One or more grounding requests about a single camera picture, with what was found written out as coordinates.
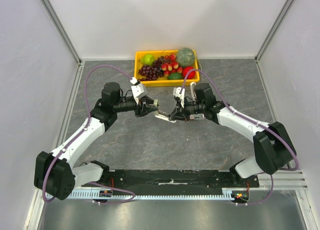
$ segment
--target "melon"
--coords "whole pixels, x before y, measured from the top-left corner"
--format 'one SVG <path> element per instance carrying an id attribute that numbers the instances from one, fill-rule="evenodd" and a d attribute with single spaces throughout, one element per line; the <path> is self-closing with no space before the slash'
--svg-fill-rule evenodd
<path id="1" fill-rule="evenodd" d="M 178 50 L 175 60 L 183 68 L 192 66 L 195 63 L 195 53 L 192 49 L 182 48 Z"/>

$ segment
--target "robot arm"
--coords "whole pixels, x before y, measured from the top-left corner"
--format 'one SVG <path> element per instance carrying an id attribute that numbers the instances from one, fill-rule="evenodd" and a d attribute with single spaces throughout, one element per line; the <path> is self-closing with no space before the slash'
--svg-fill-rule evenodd
<path id="1" fill-rule="evenodd" d="M 222 101 L 217 101 L 208 83 L 198 84 L 194 89 L 193 86 L 191 84 L 192 99 L 185 98 L 184 89 L 181 91 L 181 88 L 175 88 L 173 95 L 176 100 L 176 106 L 173 112 L 171 114 L 163 113 L 161 116 L 155 114 L 155 116 L 170 122 L 175 122 L 176 120 L 187 122 L 191 119 L 191 116 L 200 114 L 204 115 L 206 119 L 229 127 L 249 139 L 254 145 L 255 156 L 244 159 L 230 168 L 230 171 L 234 172 L 235 178 L 238 180 L 246 179 L 262 172 L 272 175 L 293 159 L 286 147 L 273 135 L 258 126 L 258 124 L 253 124 L 236 115 L 235 112 L 238 111 L 233 107 L 228 106 L 227 108 Z M 292 148 L 296 155 L 283 124 L 279 122 L 269 124 L 244 114 L 241 115 L 276 132 Z"/>
<path id="2" fill-rule="evenodd" d="M 52 168 L 46 184 L 46 192 L 63 200 L 75 187 L 92 181 L 98 181 L 109 167 L 98 162 L 74 168 L 80 155 L 98 137 L 104 134 L 117 119 L 117 113 L 134 111 L 137 117 L 145 116 L 158 110 L 158 100 L 147 97 L 146 87 L 134 81 L 131 87 L 132 96 L 123 97 L 119 84 L 110 82 L 104 86 L 99 99 L 91 111 L 90 123 L 88 118 L 80 128 L 63 144 L 51 153 L 41 152 L 36 159 L 34 185 L 42 189 L 46 172 L 54 158 L 61 152 Z"/>

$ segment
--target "wire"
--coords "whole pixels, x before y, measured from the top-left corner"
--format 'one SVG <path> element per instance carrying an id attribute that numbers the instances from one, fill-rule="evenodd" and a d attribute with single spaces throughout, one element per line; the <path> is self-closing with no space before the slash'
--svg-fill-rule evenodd
<path id="1" fill-rule="evenodd" d="M 85 104 L 86 104 L 86 108 L 87 108 L 87 112 L 88 112 L 88 118 L 87 118 L 87 122 L 84 126 L 83 129 L 81 129 L 81 131 L 79 133 L 77 133 L 77 135 L 75 135 L 68 143 L 66 143 L 66 145 L 64 146 L 64 148 L 62 150 L 59 151 L 59 153 L 55 156 L 55 158 L 52 160 L 51 164 L 48 167 L 48 170 L 45 173 L 44 176 L 44 180 L 43 180 L 43 185 L 42 185 L 42 198 L 44 200 L 45 203 L 51 202 L 53 199 L 55 199 L 55 197 L 52 197 L 51 199 L 47 199 L 46 197 L 46 186 L 47 186 L 47 181 L 50 175 L 50 172 L 54 166 L 54 164 L 56 163 L 56 161 L 58 160 L 58 158 L 67 151 L 68 147 L 85 131 L 85 129 L 89 126 L 90 121 L 91 121 L 91 113 L 90 113 L 90 106 L 89 106 L 89 101 L 88 101 L 88 96 L 87 96 L 87 85 L 88 85 L 88 80 L 90 75 L 99 68 L 102 67 L 109 67 L 112 69 L 115 69 L 117 71 L 119 71 L 120 73 L 122 73 L 123 75 L 125 75 L 128 79 L 132 79 L 132 77 L 130 77 L 128 74 L 126 74 L 123 70 L 113 66 L 113 65 L 109 65 L 109 64 L 102 64 L 102 65 L 98 65 L 95 68 L 93 68 L 92 70 L 90 70 L 89 74 L 86 76 L 85 78 L 85 82 L 84 82 L 84 99 L 85 99 Z"/>
<path id="2" fill-rule="evenodd" d="M 98 184 L 98 183 L 95 183 L 95 182 L 90 182 L 89 184 L 93 184 L 93 185 L 96 185 L 96 186 L 99 186 L 99 187 L 103 187 L 103 188 L 108 188 L 108 189 L 111 189 L 113 191 L 118 191 L 118 192 L 123 192 L 123 193 L 127 193 L 127 194 L 130 194 L 132 195 L 131 198 L 129 199 L 125 199 L 125 200 L 122 200 L 122 201 L 117 201 L 117 202 L 107 202 L 107 203 L 102 203 L 102 202 L 98 202 L 98 201 L 93 201 L 95 204 L 103 204 L 103 205 L 110 205 L 110 204 L 123 204 L 123 203 L 127 203 L 127 202 L 130 202 L 132 201 L 136 195 L 134 192 L 131 192 L 129 190 L 124 190 L 124 189 L 117 189 L 117 188 L 113 188 L 113 187 L 107 187 L 105 185 L 102 185 L 102 184 Z"/>
<path id="3" fill-rule="evenodd" d="M 120 88 L 120 92 L 121 92 L 121 96 L 120 96 L 120 100 L 119 100 L 119 102 L 117 103 L 117 104 L 115 104 L 115 105 L 119 105 L 120 103 L 121 103 L 121 101 L 123 100 L 123 98 L 124 98 L 124 91 Z"/>
<path id="4" fill-rule="evenodd" d="M 125 95 L 124 95 L 124 96 L 126 97 L 126 96 L 127 96 L 127 94 L 128 94 L 130 91 L 132 92 L 132 90 L 130 89 L 130 90 L 128 90 L 128 91 L 125 93 Z"/>
<path id="5" fill-rule="evenodd" d="M 246 193 L 249 193 L 249 189 L 250 189 L 250 184 L 249 184 L 249 182 L 247 181 L 246 182 Z"/>
<path id="6" fill-rule="evenodd" d="M 269 132 L 270 134 L 272 134 L 273 136 L 275 136 L 285 147 L 286 149 L 288 149 L 288 151 L 290 152 L 293 160 L 294 160 L 294 163 L 295 163 L 295 167 L 293 169 L 284 169 L 284 168 L 281 168 L 281 170 L 284 170 L 284 171 L 296 171 L 299 169 L 299 162 L 298 162 L 298 159 L 295 155 L 295 153 L 293 152 L 292 148 L 285 142 L 285 140 L 283 140 L 283 138 L 281 138 L 276 132 L 272 131 L 271 129 L 269 129 L 268 127 L 258 123 L 257 121 L 255 120 L 252 120 L 250 118 L 248 118 L 247 116 L 244 116 L 236 111 L 233 111 L 229 105 L 227 104 L 224 96 L 221 94 L 221 92 L 219 91 L 218 87 L 216 86 L 216 84 L 209 78 L 209 76 L 204 73 L 202 70 L 198 70 L 198 69 L 191 69 L 188 71 L 188 73 L 185 75 L 184 77 L 184 81 L 183 81 L 183 84 L 182 84 L 182 87 L 181 87 L 181 91 L 180 91 L 180 94 L 182 93 L 183 89 L 185 88 L 185 85 L 186 85 L 186 80 L 187 80 L 187 77 L 189 76 L 189 74 L 193 71 L 198 71 L 199 73 L 203 74 L 207 79 L 208 81 L 211 83 L 211 85 L 214 87 L 215 91 L 217 92 L 218 96 L 220 97 L 220 99 L 222 100 L 222 102 L 224 103 L 224 105 L 226 106 L 226 108 L 234 115 L 237 115 L 239 116 L 240 118 L 252 123 L 252 124 L 255 124 L 261 128 L 263 128 L 264 130 L 266 130 L 267 132 Z"/>

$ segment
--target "white wall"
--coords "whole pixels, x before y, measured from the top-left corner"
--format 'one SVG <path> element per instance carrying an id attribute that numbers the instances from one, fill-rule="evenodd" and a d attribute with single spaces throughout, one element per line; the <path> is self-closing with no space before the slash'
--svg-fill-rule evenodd
<path id="1" fill-rule="evenodd" d="M 81 58 L 255 56 L 285 0 L 51 0 Z"/>
<path id="2" fill-rule="evenodd" d="M 0 0 L 0 228 L 22 229 L 36 156 L 60 131 L 77 65 L 40 0 Z"/>
<path id="3" fill-rule="evenodd" d="M 260 66 L 320 214 L 320 0 L 293 3 Z"/>

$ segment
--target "yellow tray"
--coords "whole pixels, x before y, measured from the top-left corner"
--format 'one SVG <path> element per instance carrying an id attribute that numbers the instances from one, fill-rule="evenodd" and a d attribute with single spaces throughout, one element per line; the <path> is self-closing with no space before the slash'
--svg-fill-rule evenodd
<path id="1" fill-rule="evenodd" d="M 160 56 L 170 55 L 171 53 L 177 54 L 178 50 L 156 50 L 156 51 L 138 51 L 135 53 L 135 60 L 134 60 L 134 76 L 137 79 L 144 78 L 142 75 L 138 74 L 139 69 L 143 66 L 141 62 L 139 61 L 145 54 L 152 54 L 155 59 L 157 59 Z M 197 60 L 194 60 L 194 64 L 192 65 L 193 68 L 198 69 L 198 63 Z M 200 75 L 199 72 L 195 73 L 195 76 L 193 79 L 187 79 L 186 85 L 190 85 L 191 82 L 199 82 Z M 159 77 L 157 80 L 154 81 L 143 81 L 142 83 L 147 87 L 162 87 L 162 86 L 182 86 L 182 83 L 184 82 L 183 79 L 175 79 L 175 80 L 168 80 L 167 77 Z"/>

